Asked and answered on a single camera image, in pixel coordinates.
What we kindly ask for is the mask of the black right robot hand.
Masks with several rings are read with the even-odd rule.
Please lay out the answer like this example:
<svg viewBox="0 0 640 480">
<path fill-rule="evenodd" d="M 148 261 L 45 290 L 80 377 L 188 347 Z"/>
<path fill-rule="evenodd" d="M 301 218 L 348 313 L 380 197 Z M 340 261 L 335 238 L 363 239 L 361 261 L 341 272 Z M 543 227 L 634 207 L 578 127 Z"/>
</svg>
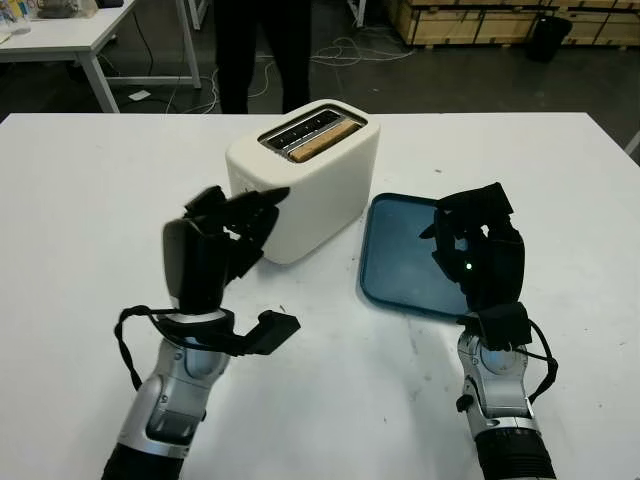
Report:
<svg viewBox="0 0 640 480">
<path fill-rule="evenodd" d="M 471 311 L 519 299 L 525 245 L 511 223 L 513 213 L 495 182 L 436 200 L 433 222 L 420 234 L 435 240 L 433 259 L 459 285 Z"/>
</svg>

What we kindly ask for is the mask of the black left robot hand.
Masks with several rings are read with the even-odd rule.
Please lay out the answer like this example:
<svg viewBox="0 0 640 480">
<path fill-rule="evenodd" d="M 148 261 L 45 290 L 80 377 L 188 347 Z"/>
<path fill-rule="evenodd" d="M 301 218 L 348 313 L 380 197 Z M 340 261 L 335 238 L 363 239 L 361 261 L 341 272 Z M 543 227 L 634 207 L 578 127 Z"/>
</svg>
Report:
<svg viewBox="0 0 640 480">
<path fill-rule="evenodd" d="M 187 315 L 218 310 L 226 286 L 263 256 L 288 187 L 228 198 L 208 187 L 162 231 L 165 281 L 174 308 Z"/>
</svg>

